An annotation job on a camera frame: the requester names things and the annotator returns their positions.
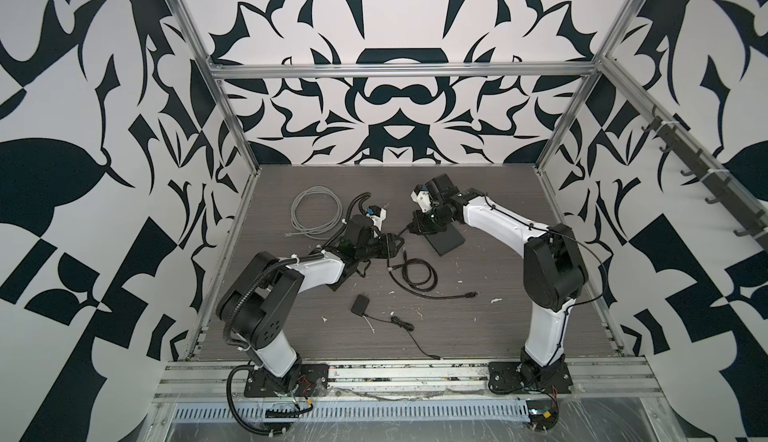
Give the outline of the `black network switch box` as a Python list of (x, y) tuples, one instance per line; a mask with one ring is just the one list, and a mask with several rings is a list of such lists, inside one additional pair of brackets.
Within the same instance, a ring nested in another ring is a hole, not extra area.
[(446, 255), (465, 242), (465, 237), (454, 225), (448, 225), (446, 230), (436, 234), (425, 234), (424, 237), (439, 256)]

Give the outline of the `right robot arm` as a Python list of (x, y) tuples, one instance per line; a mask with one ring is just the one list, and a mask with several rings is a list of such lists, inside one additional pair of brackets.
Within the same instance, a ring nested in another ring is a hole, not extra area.
[(488, 389), (498, 395), (568, 391), (564, 340), (574, 307), (589, 281), (579, 241), (566, 224), (545, 226), (494, 202), (474, 188), (461, 190), (446, 174), (415, 186), (409, 231), (432, 236), (455, 222), (483, 231), (523, 260), (523, 286), (532, 301), (529, 333), (517, 363), (491, 362)]

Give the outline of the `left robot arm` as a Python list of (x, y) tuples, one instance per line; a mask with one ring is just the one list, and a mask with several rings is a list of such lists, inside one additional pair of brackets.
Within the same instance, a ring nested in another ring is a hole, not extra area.
[(386, 209), (363, 206), (370, 197), (369, 192), (354, 197), (342, 226), (306, 255), (257, 253), (218, 302), (223, 341), (249, 359), (233, 368), (225, 381), (227, 406), (245, 431), (276, 437), (292, 424), (247, 421), (235, 406), (235, 375), (246, 373), (245, 393), (256, 397), (294, 396), (311, 385), (302, 378), (302, 358), (284, 333), (298, 296), (321, 286), (336, 291), (349, 278), (364, 277), (374, 259), (393, 255), (402, 246), (395, 235), (382, 231)]

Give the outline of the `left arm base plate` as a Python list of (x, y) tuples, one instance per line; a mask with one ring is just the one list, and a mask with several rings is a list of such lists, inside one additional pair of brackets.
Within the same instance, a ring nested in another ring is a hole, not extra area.
[(327, 388), (330, 366), (297, 362), (281, 377), (265, 368), (252, 368), (246, 378), (246, 398), (267, 398), (283, 395), (309, 397)]

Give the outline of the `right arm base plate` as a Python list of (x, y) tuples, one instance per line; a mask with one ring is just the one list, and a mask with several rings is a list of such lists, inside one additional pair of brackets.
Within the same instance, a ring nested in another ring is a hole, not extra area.
[(572, 384), (569, 369), (562, 360), (545, 367), (528, 360), (488, 364), (488, 388), (498, 395), (552, 391), (568, 394)]

